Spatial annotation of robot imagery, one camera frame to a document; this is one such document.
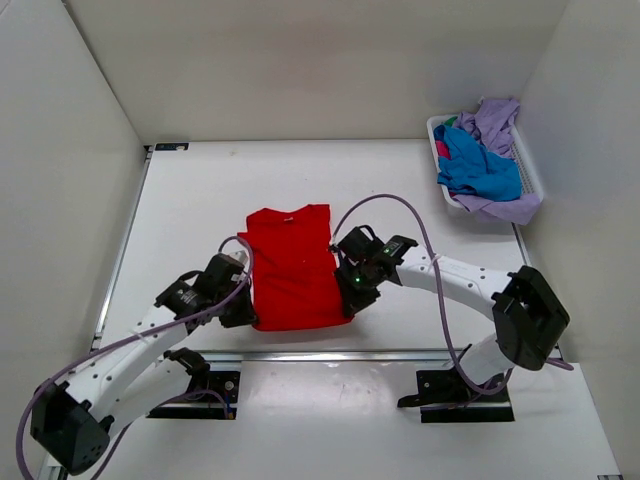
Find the red t shirt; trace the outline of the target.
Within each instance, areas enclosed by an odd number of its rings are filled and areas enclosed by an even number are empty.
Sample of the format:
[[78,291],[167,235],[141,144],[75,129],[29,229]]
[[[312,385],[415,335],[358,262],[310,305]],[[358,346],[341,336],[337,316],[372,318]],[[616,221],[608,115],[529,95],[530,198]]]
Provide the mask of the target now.
[[283,332],[321,329],[352,321],[342,300],[329,250],[331,210],[308,204],[295,211],[263,208],[246,217],[238,234],[250,245],[255,329]]

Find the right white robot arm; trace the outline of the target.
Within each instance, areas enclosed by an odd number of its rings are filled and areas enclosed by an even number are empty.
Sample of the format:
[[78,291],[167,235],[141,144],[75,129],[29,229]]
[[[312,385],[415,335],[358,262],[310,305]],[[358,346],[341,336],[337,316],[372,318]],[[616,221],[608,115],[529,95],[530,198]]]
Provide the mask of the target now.
[[432,292],[440,302],[452,300],[493,323],[492,334],[452,360],[448,387],[460,400],[473,399],[491,378],[514,367],[541,370],[570,323],[568,311],[533,267],[487,269],[437,255],[404,236],[382,241],[367,225],[353,228],[331,249],[348,317],[372,305],[380,285],[390,282]]

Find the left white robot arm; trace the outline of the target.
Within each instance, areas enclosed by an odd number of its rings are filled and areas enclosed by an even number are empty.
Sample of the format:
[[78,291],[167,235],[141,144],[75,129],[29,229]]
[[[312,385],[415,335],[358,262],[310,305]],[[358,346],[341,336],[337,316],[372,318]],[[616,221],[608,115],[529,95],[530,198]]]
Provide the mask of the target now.
[[47,385],[31,411],[30,435],[68,474],[81,475],[127,426],[176,397],[210,393],[210,366],[183,346],[218,319],[251,325],[250,256],[214,255],[203,270],[179,276],[139,319],[129,343],[113,343]]

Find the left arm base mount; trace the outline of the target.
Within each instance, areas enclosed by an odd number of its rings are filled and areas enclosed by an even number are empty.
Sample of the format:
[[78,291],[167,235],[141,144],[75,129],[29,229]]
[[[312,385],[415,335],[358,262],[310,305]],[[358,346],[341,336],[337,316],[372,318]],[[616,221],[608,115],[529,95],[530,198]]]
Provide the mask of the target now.
[[173,400],[157,406],[149,419],[220,420],[237,417],[241,372],[214,370],[210,362],[192,350],[167,350],[164,360],[181,365],[189,375],[187,390]]

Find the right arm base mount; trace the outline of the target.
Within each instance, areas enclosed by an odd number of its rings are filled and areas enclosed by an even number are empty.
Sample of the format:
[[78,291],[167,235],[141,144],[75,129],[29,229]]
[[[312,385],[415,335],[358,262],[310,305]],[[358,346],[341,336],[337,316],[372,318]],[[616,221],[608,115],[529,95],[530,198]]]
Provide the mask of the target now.
[[423,424],[515,421],[507,387],[494,395],[471,390],[455,369],[418,370],[417,392],[401,397],[399,409],[418,408]]

